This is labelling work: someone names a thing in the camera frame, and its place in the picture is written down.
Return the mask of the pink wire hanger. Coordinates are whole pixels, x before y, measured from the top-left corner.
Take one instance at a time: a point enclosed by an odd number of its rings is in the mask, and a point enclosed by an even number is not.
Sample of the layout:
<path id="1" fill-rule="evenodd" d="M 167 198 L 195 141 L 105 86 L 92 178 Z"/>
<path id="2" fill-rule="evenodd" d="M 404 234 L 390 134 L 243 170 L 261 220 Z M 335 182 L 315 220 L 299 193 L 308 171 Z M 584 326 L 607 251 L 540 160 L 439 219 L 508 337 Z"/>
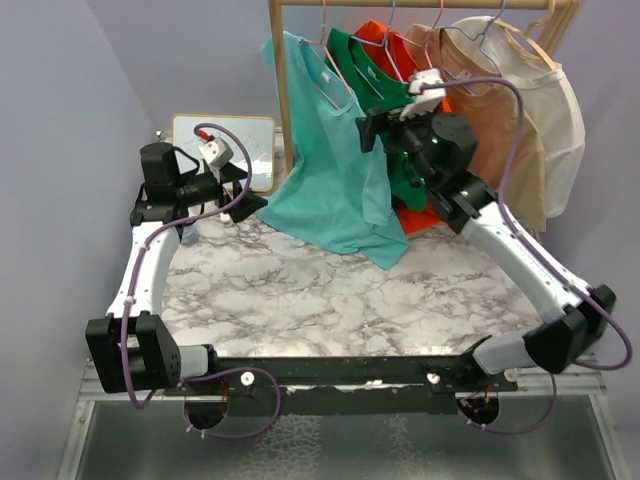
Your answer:
<path id="1" fill-rule="evenodd" d="M 323 73 L 321 74 L 322 78 L 327 84 L 330 84 L 333 80 L 338 79 L 340 83 L 343 85 L 343 89 L 346 91 L 348 95 L 352 95 L 353 91 L 343 74 L 341 73 L 336 61 L 331 55 L 328 47 L 327 47 L 327 19 L 328 19 L 328 6 L 326 1 L 322 1 L 322 21 L 320 27 L 320 38 L 318 40 L 310 40 L 305 39 L 305 42 L 309 45 L 314 45 L 319 47 L 324 53 L 324 61 L 323 61 Z"/>

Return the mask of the teal t-shirt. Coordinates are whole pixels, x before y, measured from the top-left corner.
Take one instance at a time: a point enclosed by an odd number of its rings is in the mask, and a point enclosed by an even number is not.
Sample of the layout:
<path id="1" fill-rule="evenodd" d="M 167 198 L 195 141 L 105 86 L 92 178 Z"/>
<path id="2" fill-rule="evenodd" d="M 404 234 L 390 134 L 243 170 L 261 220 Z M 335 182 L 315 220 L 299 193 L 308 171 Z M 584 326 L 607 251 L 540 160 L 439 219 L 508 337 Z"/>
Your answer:
<path id="1" fill-rule="evenodd" d="M 267 225 L 337 254 L 361 253 L 388 270 L 408 240 L 392 207 L 383 146 L 362 153 L 355 94 L 322 78 L 323 60 L 284 33 L 294 166 L 258 216 Z"/>

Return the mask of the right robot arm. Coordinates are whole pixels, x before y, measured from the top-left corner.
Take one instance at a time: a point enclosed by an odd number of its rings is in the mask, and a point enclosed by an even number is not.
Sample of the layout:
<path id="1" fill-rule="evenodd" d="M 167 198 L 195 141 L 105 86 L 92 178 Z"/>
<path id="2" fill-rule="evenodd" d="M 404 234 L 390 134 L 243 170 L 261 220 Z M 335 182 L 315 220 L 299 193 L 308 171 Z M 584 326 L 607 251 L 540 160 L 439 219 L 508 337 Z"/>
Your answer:
<path id="1" fill-rule="evenodd" d="M 601 338 L 616 303 L 614 292 L 567 271 L 501 210 L 496 192 L 469 168 L 477 139 L 464 116 L 425 113 L 402 119 L 399 110 L 373 108 L 355 123 L 362 151 L 385 138 L 389 151 L 418 175 L 436 216 L 486 253 L 541 318 L 529 332 L 489 336 L 470 347 L 459 367 L 467 389 L 481 391 L 510 368 L 559 374 Z"/>

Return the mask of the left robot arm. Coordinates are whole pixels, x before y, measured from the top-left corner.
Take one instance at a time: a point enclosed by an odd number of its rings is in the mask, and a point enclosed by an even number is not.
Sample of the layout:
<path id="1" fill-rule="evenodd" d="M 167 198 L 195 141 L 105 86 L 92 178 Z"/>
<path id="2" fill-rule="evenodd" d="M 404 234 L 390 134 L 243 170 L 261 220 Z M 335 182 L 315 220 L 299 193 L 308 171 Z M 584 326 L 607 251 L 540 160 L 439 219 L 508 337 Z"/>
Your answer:
<path id="1" fill-rule="evenodd" d="M 85 330 L 108 394 L 164 390 L 186 380 L 206 395 L 220 385 L 214 348 L 178 345 L 161 318 L 169 267 L 185 228 L 195 221 L 190 208 L 214 202 L 238 223 L 266 201 L 250 192 L 247 171 L 232 164 L 233 152 L 222 138 L 206 136 L 199 150 L 188 172 L 178 167 L 177 146 L 157 142 L 140 150 L 144 181 L 129 217 L 132 248 L 125 274 L 105 316 Z"/>

